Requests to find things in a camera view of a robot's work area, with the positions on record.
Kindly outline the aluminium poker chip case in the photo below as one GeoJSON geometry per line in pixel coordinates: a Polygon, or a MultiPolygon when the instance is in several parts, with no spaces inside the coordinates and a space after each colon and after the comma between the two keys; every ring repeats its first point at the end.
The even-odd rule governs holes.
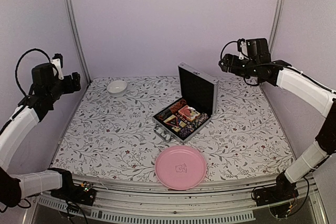
{"type": "Polygon", "coordinates": [[[209,119],[185,139],[181,139],[179,137],[178,135],[179,132],[174,132],[169,127],[165,126],[165,124],[163,123],[164,120],[160,120],[159,118],[157,118],[157,115],[161,111],[155,114],[152,117],[152,119],[153,122],[155,123],[154,133],[159,138],[161,138],[165,142],[177,140],[178,142],[185,144],[197,133],[199,133],[200,130],[204,128],[204,126],[207,123],[211,121],[212,116],[216,113],[218,80],[208,74],[202,73],[192,68],[191,66],[185,63],[181,63],[178,65],[178,73],[179,73],[181,96],[178,97],[177,100],[173,101],[173,103],[163,108],[161,111],[170,107],[172,104],[179,101],[180,99],[185,99],[187,103],[186,105],[193,107],[200,114],[206,113],[209,119]]]}

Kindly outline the red playing card deck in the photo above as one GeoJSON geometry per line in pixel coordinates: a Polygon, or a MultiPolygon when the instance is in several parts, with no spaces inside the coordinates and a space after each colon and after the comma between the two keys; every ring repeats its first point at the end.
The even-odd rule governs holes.
{"type": "Polygon", "coordinates": [[[180,116],[189,122],[193,122],[197,117],[200,116],[200,113],[196,111],[193,107],[185,105],[178,110],[180,116]]]}

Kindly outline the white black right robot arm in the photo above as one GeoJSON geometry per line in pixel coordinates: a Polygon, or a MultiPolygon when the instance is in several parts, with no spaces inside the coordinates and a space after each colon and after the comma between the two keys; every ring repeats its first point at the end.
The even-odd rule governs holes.
{"type": "Polygon", "coordinates": [[[262,85],[295,160],[276,178],[271,196],[291,194],[292,185],[335,160],[335,89],[326,87],[284,60],[272,59],[266,38],[237,39],[219,53],[222,72],[262,85]]]}

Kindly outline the black triangular card box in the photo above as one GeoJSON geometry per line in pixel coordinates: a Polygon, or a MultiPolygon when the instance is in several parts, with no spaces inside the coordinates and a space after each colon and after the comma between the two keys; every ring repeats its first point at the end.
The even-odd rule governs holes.
{"type": "Polygon", "coordinates": [[[164,121],[165,124],[171,127],[180,127],[179,118],[177,118],[175,115],[170,116],[164,121]]]}

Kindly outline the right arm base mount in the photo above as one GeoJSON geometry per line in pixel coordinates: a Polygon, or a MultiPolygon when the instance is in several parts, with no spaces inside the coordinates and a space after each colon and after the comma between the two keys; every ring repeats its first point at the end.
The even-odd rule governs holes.
{"type": "Polygon", "coordinates": [[[270,205],[294,199],[298,196],[296,183],[276,184],[270,187],[258,186],[251,192],[251,198],[256,202],[257,206],[270,205]]]}

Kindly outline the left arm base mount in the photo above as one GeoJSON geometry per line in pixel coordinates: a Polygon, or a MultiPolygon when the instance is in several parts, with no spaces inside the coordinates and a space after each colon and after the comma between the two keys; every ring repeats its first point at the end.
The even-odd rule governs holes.
{"type": "Polygon", "coordinates": [[[86,206],[93,206],[97,191],[93,188],[93,183],[83,182],[80,185],[67,185],[57,190],[51,190],[52,197],[86,206]]]}

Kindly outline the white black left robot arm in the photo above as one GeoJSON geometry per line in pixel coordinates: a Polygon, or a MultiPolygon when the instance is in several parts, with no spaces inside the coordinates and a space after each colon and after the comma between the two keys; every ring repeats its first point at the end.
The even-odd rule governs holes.
{"type": "Polygon", "coordinates": [[[45,191],[58,190],[67,200],[78,195],[71,173],[63,169],[47,169],[39,173],[10,175],[9,164],[27,134],[38,124],[54,103],[64,94],[80,91],[80,74],[64,76],[56,60],[43,63],[31,71],[32,84],[17,109],[1,129],[1,203],[17,206],[23,199],[45,191]]]}

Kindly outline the blue playing card deck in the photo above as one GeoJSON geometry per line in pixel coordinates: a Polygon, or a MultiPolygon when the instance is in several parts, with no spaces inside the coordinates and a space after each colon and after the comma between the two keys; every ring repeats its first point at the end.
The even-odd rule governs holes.
{"type": "Polygon", "coordinates": [[[183,129],[183,128],[185,128],[187,126],[187,121],[184,118],[180,117],[179,115],[175,115],[175,116],[177,118],[179,118],[180,127],[171,127],[171,126],[168,126],[167,124],[164,123],[165,120],[163,121],[163,123],[165,124],[165,126],[169,127],[174,132],[179,132],[181,129],[183,129]]]}

